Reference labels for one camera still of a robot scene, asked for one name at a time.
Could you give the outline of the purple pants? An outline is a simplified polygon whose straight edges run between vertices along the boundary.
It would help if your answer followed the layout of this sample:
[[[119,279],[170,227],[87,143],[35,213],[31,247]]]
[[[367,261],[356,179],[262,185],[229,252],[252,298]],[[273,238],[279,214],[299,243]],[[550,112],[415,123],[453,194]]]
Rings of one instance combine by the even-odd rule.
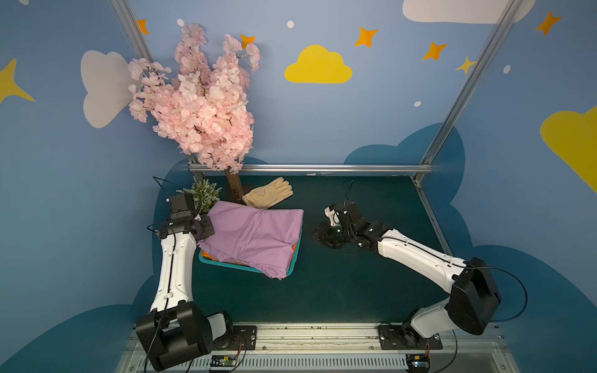
[[[198,246],[219,262],[242,264],[283,279],[301,238],[303,216],[302,209],[261,210],[219,201],[208,213],[215,234]]]

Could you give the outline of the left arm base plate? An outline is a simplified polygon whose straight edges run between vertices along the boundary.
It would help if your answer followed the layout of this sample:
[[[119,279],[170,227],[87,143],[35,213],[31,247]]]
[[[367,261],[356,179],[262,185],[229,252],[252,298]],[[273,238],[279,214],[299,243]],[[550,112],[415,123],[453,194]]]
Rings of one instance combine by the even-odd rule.
[[[257,344],[256,325],[234,325],[233,329],[228,330],[223,337],[215,342],[219,350],[238,350],[243,345],[241,351],[254,351]]]

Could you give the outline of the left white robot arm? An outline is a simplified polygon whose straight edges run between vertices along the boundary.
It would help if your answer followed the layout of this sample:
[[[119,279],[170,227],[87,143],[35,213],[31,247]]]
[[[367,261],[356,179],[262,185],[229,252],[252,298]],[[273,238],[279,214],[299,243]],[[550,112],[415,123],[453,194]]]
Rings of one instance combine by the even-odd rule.
[[[162,262],[160,281],[148,315],[135,332],[155,371],[165,371],[211,354],[235,341],[233,322],[226,311],[205,315],[192,294],[193,261],[197,243],[215,234],[211,219],[177,219],[158,231]]]

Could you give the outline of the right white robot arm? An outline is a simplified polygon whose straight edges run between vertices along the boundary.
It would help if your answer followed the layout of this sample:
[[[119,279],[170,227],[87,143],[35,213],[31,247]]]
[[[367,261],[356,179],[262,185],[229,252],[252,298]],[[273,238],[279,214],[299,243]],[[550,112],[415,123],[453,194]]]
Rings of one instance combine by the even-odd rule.
[[[416,309],[400,325],[404,343],[416,346],[444,331],[461,329],[481,335],[502,302],[490,267],[481,259],[462,260],[433,250],[382,222],[322,222],[312,238],[339,250],[345,243],[394,260],[426,277],[447,295],[432,306]]]

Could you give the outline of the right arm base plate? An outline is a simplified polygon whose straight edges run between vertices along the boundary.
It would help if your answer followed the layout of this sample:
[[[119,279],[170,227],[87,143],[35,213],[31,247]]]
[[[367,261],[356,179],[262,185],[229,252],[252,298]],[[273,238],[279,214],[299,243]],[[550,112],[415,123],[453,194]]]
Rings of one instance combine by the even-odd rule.
[[[441,350],[442,341],[439,335],[430,338],[422,337],[412,326],[380,323],[377,326],[380,346],[383,350]]]

